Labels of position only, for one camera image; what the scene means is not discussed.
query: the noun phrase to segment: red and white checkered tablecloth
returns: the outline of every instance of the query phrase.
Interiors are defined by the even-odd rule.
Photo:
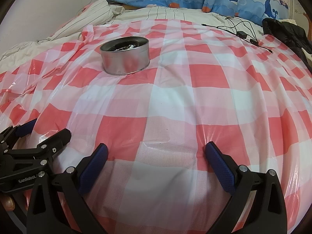
[[[150,40],[149,67],[106,74],[100,45],[132,35]],[[290,232],[312,203],[312,79],[280,41],[261,45],[274,53],[180,20],[87,26],[1,74],[0,129],[38,118],[30,148],[68,128],[56,172],[105,143],[85,199],[109,234],[206,233],[229,199],[207,167],[209,141],[252,171],[277,171]]]

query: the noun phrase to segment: silver cylindrical container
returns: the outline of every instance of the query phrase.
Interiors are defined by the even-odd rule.
[[[110,75],[128,75],[145,69],[150,62],[149,40],[124,37],[109,41],[100,48],[103,67]]]

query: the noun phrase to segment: metal screw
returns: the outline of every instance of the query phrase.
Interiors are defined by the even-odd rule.
[[[67,173],[73,173],[75,171],[75,168],[74,167],[68,167],[67,169],[66,169],[66,172]]]
[[[38,176],[40,177],[40,178],[42,178],[43,176],[44,176],[44,174],[46,174],[44,171],[41,171],[41,172],[39,172],[38,173]]]
[[[276,175],[276,172],[275,172],[274,170],[269,170],[269,174],[270,174],[271,176],[275,176],[275,175]]]
[[[247,166],[245,166],[245,165],[240,165],[240,166],[239,166],[239,169],[240,169],[243,173],[245,173],[245,172],[248,171],[248,168],[247,168]]]
[[[45,159],[43,159],[43,160],[40,162],[41,165],[46,165],[47,163],[48,163],[48,161],[46,161]]]

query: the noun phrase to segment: black cable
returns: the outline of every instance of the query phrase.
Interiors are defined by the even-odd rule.
[[[236,26],[235,26],[235,24],[233,23],[233,21],[232,20],[230,20],[230,22],[233,24],[233,26],[235,27],[235,31],[236,31],[236,34],[237,34],[237,29],[236,29]]]
[[[235,18],[235,17],[227,17],[227,18],[225,18],[225,20],[230,20],[230,22],[234,25],[234,23],[233,23],[233,21],[230,19],[230,18]],[[245,25],[245,23],[243,22],[243,25],[252,33],[252,31]],[[253,35],[252,34],[252,36],[250,35],[250,34],[248,34],[248,33],[246,33],[249,37],[251,37],[252,39],[255,39],[255,40],[257,40],[257,36],[256,35]]]
[[[239,17],[227,17],[227,18],[225,18],[225,19],[229,19],[229,18],[237,18],[237,19],[239,19],[239,20],[241,21],[241,23],[243,23],[243,25],[244,25],[250,32],[253,31],[254,37],[255,37],[255,39],[257,40],[257,35],[255,34],[255,30],[253,29],[252,24],[251,24],[249,21],[243,21],[243,20],[242,20],[241,18],[239,18]],[[245,25],[245,22],[250,24],[250,27],[252,28],[252,31]]]
[[[26,223],[27,223],[27,216],[25,215],[25,213],[23,212],[23,210],[21,209],[19,203],[16,201],[15,197],[12,196],[11,197],[12,200],[14,201],[15,204],[15,209],[13,210],[14,214],[17,216],[17,218],[21,221],[21,223],[26,227]]]
[[[231,34],[237,36],[234,32],[228,31],[228,30],[226,30],[226,29],[220,29],[219,26],[210,26],[210,27],[213,27],[213,28],[216,28],[216,29],[219,29],[219,30],[223,30],[223,31],[227,31],[227,32],[229,32],[229,33],[231,33]],[[258,47],[261,47],[261,48],[264,48],[264,49],[268,50],[271,54],[273,53],[272,50],[270,50],[270,49],[268,49],[268,48],[266,48],[266,47],[264,47],[264,46],[259,46],[259,45],[258,45]]]
[[[23,234],[23,232],[16,226],[8,213],[5,211],[0,202],[0,231],[1,234]]]

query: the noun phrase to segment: bed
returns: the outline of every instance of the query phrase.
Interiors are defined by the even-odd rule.
[[[108,233],[206,233],[229,199],[203,157],[211,140],[237,164],[277,171],[291,233],[312,203],[311,74],[252,22],[272,54],[214,28],[239,22],[99,0],[47,40],[0,57],[0,127],[38,118],[29,148],[71,130],[56,172],[105,143],[109,159],[85,200]],[[244,24],[237,30],[253,34]],[[150,40],[149,67],[106,74],[99,46],[130,35]]]

